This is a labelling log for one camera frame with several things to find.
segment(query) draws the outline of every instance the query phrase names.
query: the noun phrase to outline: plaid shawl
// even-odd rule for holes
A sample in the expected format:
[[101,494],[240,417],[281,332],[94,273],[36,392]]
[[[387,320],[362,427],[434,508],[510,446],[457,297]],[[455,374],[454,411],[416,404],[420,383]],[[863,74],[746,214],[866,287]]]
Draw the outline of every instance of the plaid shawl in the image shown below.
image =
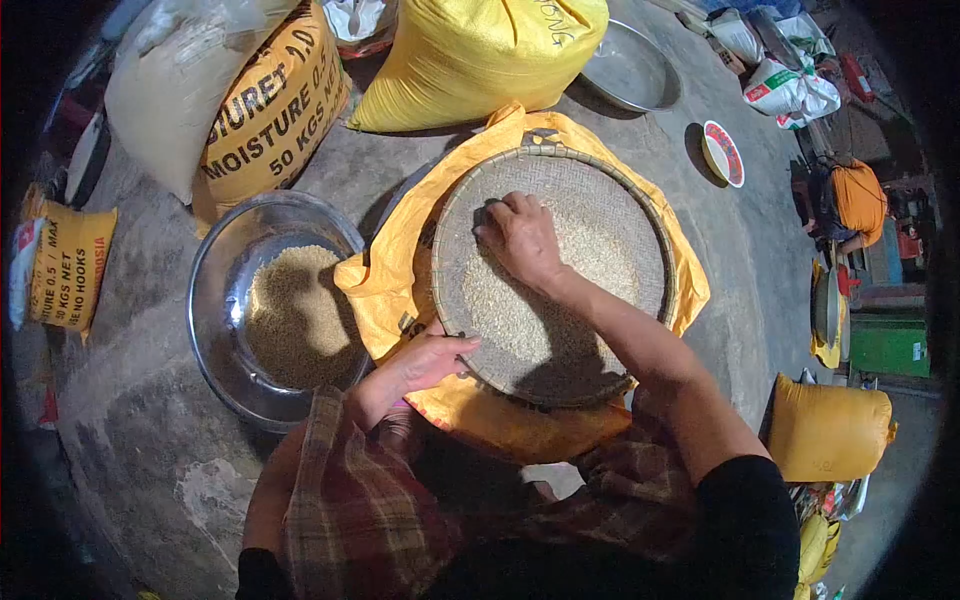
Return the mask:
[[445,515],[402,458],[345,418],[342,394],[318,390],[286,517],[297,596],[416,597],[459,548],[483,540],[600,540],[661,561],[683,551],[693,493],[656,418],[635,412],[630,430],[574,464],[587,484],[560,502],[524,513]]

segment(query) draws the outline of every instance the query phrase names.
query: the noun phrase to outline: metal basin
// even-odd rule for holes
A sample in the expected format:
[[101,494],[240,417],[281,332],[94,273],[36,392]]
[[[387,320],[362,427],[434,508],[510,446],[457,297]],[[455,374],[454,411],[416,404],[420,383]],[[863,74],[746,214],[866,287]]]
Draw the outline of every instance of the metal basin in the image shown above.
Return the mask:
[[813,324],[820,341],[833,349],[840,327],[840,285],[836,269],[821,274],[817,279]]
[[582,74],[615,106],[635,112],[670,110],[683,95],[680,75],[660,48],[613,19]]
[[[267,431],[284,433],[303,420],[313,393],[279,386],[257,365],[244,338],[248,290],[260,265],[286,248],[311,245],[341,258],[364,248],[360,233],[330,204],[301,192],[272,191],[227,213],[193,261],[186,320],[200,371],[231,410]],[[358,352],[343,385],[358,381],[371,364],[365,351]]]

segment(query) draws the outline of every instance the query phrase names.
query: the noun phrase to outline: concrete floor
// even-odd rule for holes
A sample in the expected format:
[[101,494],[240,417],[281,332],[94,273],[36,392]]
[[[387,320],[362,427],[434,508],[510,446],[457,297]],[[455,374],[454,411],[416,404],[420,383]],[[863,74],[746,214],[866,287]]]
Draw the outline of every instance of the concrete floor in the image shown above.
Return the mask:
[[[863,512],[841,528],[837,553],[823,580],[829,597],[844,585],[844,600],[864,597],[864,588],[874,576],[875,567],[897,539],[910,512],[936,447],[946,412],[944,402],[924,396],[888,396],[900,429],[870,475]],[[904,597],[910,596],[909,589],[903,592]]]
[[[610,4],[614,18],[646,33],[674,61],[684,98],[671,112],[637,116],[575,83],[554,110],[590,128],[666,194],[712,290],[685,338],[756,429],[777,372],[799,376],[816,366],[807,351],[814,253],[789,185],[796,140],[743,103],[737,78],[673,14],[631,0]],[[362,87],[370,67],[348,70]],[[742,189],[718,186],[696,163],[699,141],[691,135],[707,119],[736,140],[746,167]],[[295,188],[338,205],[369,234],[408,176],[469,135],[336,127]],[[37,410],[29,401],[37,395],[32,377],[49,344],[58,429],[93,522],[132,575],[161,597],[230,598],[247,503],[276,440],[241,423],[204,383],[184,323],[199,245],[193,218],[118,146],[85,210],[114,206],[119,222],[87,345],[76,335],[45,339],[37,325],[14,339],[28,398],[22,411],[29,417]]]

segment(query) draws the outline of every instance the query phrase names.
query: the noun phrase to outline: rice grain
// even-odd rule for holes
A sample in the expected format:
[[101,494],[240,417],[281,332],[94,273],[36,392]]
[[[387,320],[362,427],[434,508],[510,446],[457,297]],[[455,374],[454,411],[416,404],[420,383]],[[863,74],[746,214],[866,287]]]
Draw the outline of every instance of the rice grain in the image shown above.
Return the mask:
[[[636,305],[639,281],[629,249],[608,231],[576,215],[554,214],[560,258],[583,277]],[[516,281],[486,248],[470,257],[464,297],[473,326],[485,341],[517,358],[541,364],[612,352],[581,319]]]
[[359,336],[347,299],[333,284],[338,262],[322,246],[287,248],[253,274],[244,334],[257,363],[282,386],[347,383]]

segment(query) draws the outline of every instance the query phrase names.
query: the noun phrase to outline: person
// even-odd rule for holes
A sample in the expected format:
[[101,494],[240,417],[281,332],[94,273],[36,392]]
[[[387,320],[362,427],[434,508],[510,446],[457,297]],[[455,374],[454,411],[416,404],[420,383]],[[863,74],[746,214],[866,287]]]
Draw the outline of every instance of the person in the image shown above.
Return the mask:
[[883,219],[890,214],[886,194],[873,169],[852,157],[838,161],[831,169],[817,165],[804,204],[804,231],[838,242],[840,254],[874,244],[883,235]]
[[[236,598],[792,597],[793,504],[694,352],[563,264],[534,196],[488,211],[479,243],[636,378],[634,427],[574,461],[587,484],[569,498],[499,520],[445,514],[410,469],[409,427],[390,423],[404,395],[463,372],[484,343],[435,321],[345,394],[317,390],[257,481]],[[385,417],[389,435],[372,439]]]

